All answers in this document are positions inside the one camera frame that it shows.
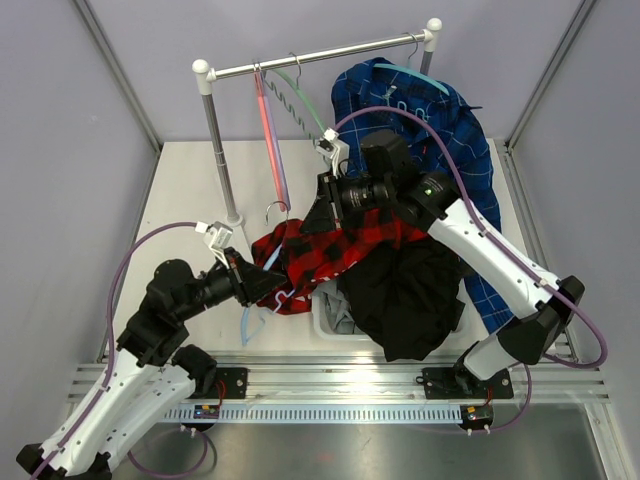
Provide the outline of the light blue hanger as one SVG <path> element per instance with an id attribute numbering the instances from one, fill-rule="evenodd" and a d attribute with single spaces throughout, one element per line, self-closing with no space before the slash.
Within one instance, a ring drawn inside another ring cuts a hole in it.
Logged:
<path id="1" fill-rule="evenodd" d="M 266 225 L 269 224 L 270 210 L 274 205 L 280 205 L 284 209 L 284 212 L 285 212 L 285 221 L 289 220 L 290 205 L 287 202 L 283 201 L 283 200 L 276 200 L 276 201 L 271 202 L 266 208 L 266 211 L 265 211 L 265 224 Z M 276 262 L 281 249 L 282 249 L 281 245 L 277 246 L 274 249 L 274 251 L 269 256 L 269 258 L 267 259 L 266 263 L 263 266 L 264 270 L 270 270 L 271 269 L 271 267 Z M 240 320 L 240 336 L 241 336 L 241 344 L 242 344 L 243 347 L 246 347 L 249 344 L 249 342 L 251 341 L 251 339 L 253 337 L 255 337 L 257 334 L 259 334 L 261 332 L 261 330 L 264 328 L 264 326 L 266 325 L 265 311 L 266 311 L 266 308 L 262 308 L 262 307 L 251 307 L 251 308 L 245 307 L 243 309 L 243 313 L 242 313 L 241 320 Z M 251 317 L 251 313 L 252 312 L 257 314 L 257 318 L 260 321 L 260 324 L 253 332 L 249 332 L 249 321 L 250 321 L 250 317 Z"/>

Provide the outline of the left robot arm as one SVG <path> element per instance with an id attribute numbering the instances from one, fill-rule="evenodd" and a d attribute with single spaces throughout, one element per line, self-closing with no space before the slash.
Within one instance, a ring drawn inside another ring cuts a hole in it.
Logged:
<path id="1" fill-rule="evenodd" d="M 180 259 L 161 263 L 116 351 L 74 413 L 47 440 L 24 446 L 17 463 L 33 479 L 109 479 L 131 448 L 174 406 L 216 388 L 217 363 L 185 341 L 186 323 L 234 299 L 251 306 L 284 285 L 284 274 L 233 248 L 194 275 Z"/>

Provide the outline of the red black plaid shirt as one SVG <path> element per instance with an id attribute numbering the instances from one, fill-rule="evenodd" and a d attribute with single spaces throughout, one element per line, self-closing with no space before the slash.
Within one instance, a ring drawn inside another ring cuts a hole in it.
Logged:
<path id="1" fill-rule="evenodd" d="M 427 234 L 401 220 L 388 208 L 353 217 L 356 226 L 333 232 L 305 235 L 300 219 L 285 220 L 251 245 L 253 263 L 284 273 L 288 281 L 257 305 L 281 315 L 311 310 L 311 293 L 324 282 L 364 260 L 379 245 L 395 249 L 419 241 Z"/>

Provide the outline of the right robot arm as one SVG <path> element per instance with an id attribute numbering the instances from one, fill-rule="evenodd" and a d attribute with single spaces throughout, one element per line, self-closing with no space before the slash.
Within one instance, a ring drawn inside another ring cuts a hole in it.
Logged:
<path id="1" fill-rule="evenodd" d="M 357 214 L 390 207 L 406 223 L 456 253 L 486 280 L 512 312 L 512 318 L 473 344 L 446 369 L 449 396 L 478 395 L 498 373 L 521 363 L 535 365 L 571 322 L 585 287 L 534 264 L 479 211 L 447 174 L 420 173 L 406 141 L 390 130 L 361 143 L 367 171 L 358 178 L 333 171 L 318 177 L 316 199 L 301 231 L 317 234 L 353 226 Z"/>

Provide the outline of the black plain shirt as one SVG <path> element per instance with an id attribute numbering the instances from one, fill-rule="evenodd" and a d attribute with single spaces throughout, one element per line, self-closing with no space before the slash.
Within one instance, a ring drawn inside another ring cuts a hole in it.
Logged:
<path id="1" fill-rule="evenodd" d="M 338 285 L 356 327 L 392 362 L 425 359 L 457 329 L 462 277 L 459 257 L 424 238 L 399 248 L 378 245 Z"/>

